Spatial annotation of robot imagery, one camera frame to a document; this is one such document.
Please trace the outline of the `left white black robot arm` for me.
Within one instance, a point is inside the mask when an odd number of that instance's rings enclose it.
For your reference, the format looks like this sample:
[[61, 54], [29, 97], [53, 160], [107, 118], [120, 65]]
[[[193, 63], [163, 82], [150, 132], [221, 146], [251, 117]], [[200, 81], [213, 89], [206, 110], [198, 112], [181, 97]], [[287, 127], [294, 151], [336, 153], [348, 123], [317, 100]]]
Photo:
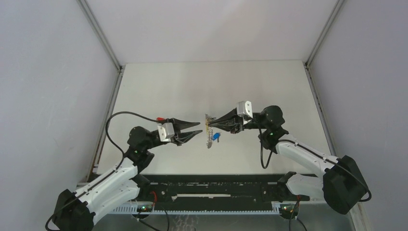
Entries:
[[85, 186], [58, 196], [54, 213], [48, 218], [45, 229], [53, 223], [60, 231], [90, 231], [109, 212], [126, 201], [146, 200], [150, 196], [149, 180], [141, 172], [151, 163], [151, 149], [172, 143], [181, 146], [201, 130], [188, 131], [199, 122], [175, 118], [156, 121], [157, 129], [149, 131], [136, 126], [129, 132], [128, 149], [121, 160], [110, 170]]

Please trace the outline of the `right aluminium frame post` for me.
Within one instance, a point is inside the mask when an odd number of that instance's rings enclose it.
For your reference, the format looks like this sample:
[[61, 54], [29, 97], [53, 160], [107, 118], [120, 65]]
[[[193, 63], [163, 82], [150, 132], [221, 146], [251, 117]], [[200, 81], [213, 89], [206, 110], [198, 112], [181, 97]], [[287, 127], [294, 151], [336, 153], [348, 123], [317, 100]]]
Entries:
[[329, 17], [327, 18], [314, 46], [308, 55], [303, 67], [307, 75], [307, 80], [313, 95], [313, 99], [318, 111], [318, 115], [323, 127], [324, 135], [327, 140], [327, 144], [330, 150], [330, 154], [336, 156], [336, 144], [333, 138], [333, 132], [330, 126], [330, 120], [328, 118], [328, 102], [325, 99], [327, 96], [323, 90], [323, 77], [321, 71], [324, 69], [323, 65], [326, 61], [322, 59], [322, 51], [326, 45], [327, 38], [330, 36], [333, 26], [341, 15], [341, 12], [346, 5], [346, 0], [337, 0], [333, 9], [331, 10]]

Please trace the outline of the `aluminium frame post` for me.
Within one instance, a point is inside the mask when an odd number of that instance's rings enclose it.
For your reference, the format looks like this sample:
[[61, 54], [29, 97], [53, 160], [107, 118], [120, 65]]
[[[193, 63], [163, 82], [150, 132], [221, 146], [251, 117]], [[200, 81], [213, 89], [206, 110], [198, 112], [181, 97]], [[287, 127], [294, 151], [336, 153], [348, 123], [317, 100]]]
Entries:
[[328, 118], [328, 102], [325, 99], [327, 96], [323, 90], [323, 77], [321, 71], [324, 69], [323, 65], [326, 61], [322, 59], [322, 51], [326, 45], [327, 38], [330, 36], [333, 26], [341, 15], [341, 12], [346, 5], [346, 0], [337, 0], [333, 9], [331, 10], [329, 17], [327, 18], [314, 46], [308, 55], [303, 67], [307, 75], [307, 80], [313, 95], [313, 99], [318, 111], [318, 115], [323, 127], [324, 135], [327, 140], [327, 144], [330, 150], [330, 154], [336, 156], [336, 144], [333, 138], [333, 132], [330, 126], [330, 120]]
[[112, 86], [112, 90], [109, 95], [109, 100], [107, 102], [106, 110], [103, 114], [102, 126], [98, 134], [98, 139], [97, 139], [97, 143], [95, 146], [95, 152], [90, 162], [89, 175], [91, 175], [93, 173], [95, 166], [98, 165], [100, 155], [102, 153], [102, 148], [103, 148], [104, 139], [105, 139], [105, 122], [114, 110], [115, 101], [118, 95], [118, 90], [119, 90], [120, 83], [121, 83], [122, 76], [123, 76], [123, 67], [120, 64], [117, 56], [115, 55], [115, 52], [110, 42], [108, 41], [105, 33], [103, 32], [103, 29], [100, 26], [93, 10], [91, 9], [89, 2], [87, 0], [78, 0], [77, 3], [80, 9], [82, 10], [84, 16], [86, 17], [94, 34], [96, 35], [96, 38], [98, 39], [99, 43], [104, 49], [107, 57], [109, 58], [109, 60], [111, 61], [111, 63], [113, 64], [115, 68], [114, 84]]

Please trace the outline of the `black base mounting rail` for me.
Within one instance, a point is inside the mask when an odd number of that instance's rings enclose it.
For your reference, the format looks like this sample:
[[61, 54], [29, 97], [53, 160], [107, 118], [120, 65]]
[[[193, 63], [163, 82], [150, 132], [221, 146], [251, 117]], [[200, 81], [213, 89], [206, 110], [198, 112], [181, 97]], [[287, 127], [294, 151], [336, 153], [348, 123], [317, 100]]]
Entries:
[[296, 202], [283, 188], [283, 174], [255, 175], [146, 175], [150, 185], [136, 200], [158, 208], [227, 209], [267, 208], [268, 204]]

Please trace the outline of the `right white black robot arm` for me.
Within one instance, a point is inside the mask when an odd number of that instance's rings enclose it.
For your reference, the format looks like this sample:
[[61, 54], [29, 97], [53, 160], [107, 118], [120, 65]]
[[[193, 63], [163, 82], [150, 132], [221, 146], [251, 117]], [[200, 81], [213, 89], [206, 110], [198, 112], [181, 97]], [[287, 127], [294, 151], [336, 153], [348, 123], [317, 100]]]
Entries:
[[282, 125], [283, 112], [277, 105], [252, 111], [250, 101], [237, 103], [226, 115], [207, 122], [208, 127], [237, 134], [257, 129], [262, 149], [287, 157], [313, 173], [313, 176], [290, 171], [277, 182], [280, 202], [294, 196], [324, 200], [339, 214], [347, 214], [357, 203], [367, 202], [372, 193], [355, 160], [320, 152], [296, 139]]

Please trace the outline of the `left aluminium frame post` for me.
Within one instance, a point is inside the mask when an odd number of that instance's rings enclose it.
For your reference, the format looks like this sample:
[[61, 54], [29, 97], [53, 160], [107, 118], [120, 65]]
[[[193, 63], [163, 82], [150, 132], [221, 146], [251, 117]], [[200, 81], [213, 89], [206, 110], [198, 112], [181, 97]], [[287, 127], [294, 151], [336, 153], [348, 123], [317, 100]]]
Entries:
[[102, 153], [102, 148], [103, 148], [104, 139], [105, 139], [105, 122], [114, 110], [115, 101], [118, 95], [118, 90], [119, 90], [120, 83], [121, 83], [122, 76], [123, 76], [123, 67], [120, 64], [117, 56], [115, 55], [115, 52], [110, 42], [108, 41], [105, 33], [103, 32], [103, 29], [100, 26], [93, 10], [91, 9], [89, 2], [87, 0], [78, 0], [77, 3], [80, 9], [82, 10], [84, 16], [86, 17], [94, 34], [96, 35], [96, 38], [98, 39], [99, 43], [104, 49], [107, 57], [109, 58], [109, 60], [111, 61], [111, 63], [113, 64], [115, 68], [114, 84], [112, 86], [112, 90], [109, 95], [109, 100], [107, 102], [106, 110], [103, 114], [102, 126], [98, 134], [98, 139], [97, 139], [97, 143], [95, 146], [95, 152], [90, 162], [89, 175], [91, 175], [93, 173], [95, 166], [98, 165], [100, 155]]

